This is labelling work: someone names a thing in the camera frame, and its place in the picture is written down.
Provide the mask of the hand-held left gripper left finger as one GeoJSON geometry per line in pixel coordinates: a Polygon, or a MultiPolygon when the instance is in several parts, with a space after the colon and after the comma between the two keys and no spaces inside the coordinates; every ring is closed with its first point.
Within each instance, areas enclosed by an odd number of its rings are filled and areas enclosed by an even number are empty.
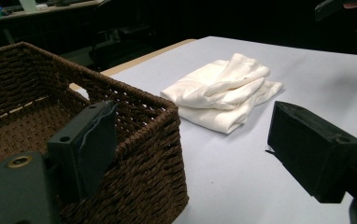
{"type": "Polygon", "coordinates": [[[50,161],[59,168],[59,196],[78,203],[94,195],[115,159],[117,135],[112,101],[89,105],[47,143],[50,161]]]}

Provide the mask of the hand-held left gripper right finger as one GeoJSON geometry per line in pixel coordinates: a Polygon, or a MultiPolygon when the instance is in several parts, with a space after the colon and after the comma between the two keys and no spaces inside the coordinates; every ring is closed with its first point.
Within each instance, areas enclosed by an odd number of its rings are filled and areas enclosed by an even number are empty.
{"type": "Polygon", "coordinates": [[[356,137],[299,105],[276,101],[267,144],[318,202],[342,201],[346,172],[357,162],[356,137]]]}

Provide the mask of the brown wicker basket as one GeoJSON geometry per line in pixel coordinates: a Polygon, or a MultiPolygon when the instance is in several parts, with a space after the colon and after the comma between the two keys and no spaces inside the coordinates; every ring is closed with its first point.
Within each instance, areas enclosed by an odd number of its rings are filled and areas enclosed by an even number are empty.
{"type": "Polygon", "coordinates": [[[172,224],[189,201],[177,107],[28,43],[0,48],[0,161],[47,141],[83,108],[117,104],[115,160],[63,224],[172,224]]]}

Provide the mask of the white cloth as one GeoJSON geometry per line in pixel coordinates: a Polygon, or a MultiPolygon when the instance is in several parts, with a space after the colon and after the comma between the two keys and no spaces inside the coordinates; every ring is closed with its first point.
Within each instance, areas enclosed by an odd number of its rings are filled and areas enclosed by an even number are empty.
{"type": "Polygon", "coordinates": [[[270,81],[270,69],[235,53],[230,60],[208,63],[161,91],[178,106],[184,119],[220,133],[231,133],[247,122],[252,109],[283,89],[270,81]]]}

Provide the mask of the light wooden background desk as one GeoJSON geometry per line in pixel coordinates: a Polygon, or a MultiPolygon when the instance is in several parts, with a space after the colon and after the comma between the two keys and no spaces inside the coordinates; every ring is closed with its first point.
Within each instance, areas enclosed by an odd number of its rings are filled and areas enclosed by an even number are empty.
{"type": "Polygon", "coordinates": [[[25,11],[18,11],[18,12],[13,12],[11,15],[8,16],[3,16],[0,18],[0,21],[7,21],[7,20],[13,20],[13,19],[18,19],[18,18],[23,18],[27,16],[44,16],[44,15],[49,15],[52,13],[59,13],[59,12],[64,12],[64,11],[74,11],[77,9],[83,9],[83,8],[92,8],[95,6],[98,6],[102,0],[91,0],[87,2],[78,2],[71,4],[70,6],[66,7],[56,7],[56,6],[51,6],[47,7],[46,9],[41,9],[37,10],[35,12],[25,12],[25,11]]]}

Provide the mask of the white container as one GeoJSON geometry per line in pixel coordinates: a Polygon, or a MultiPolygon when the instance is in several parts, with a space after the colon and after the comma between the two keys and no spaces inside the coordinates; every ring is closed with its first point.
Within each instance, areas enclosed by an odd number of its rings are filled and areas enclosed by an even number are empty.
{"type": "Polygon", "coordinates": [[[25,12],[36,12],[36,0],[19,0],[25,12]]]}

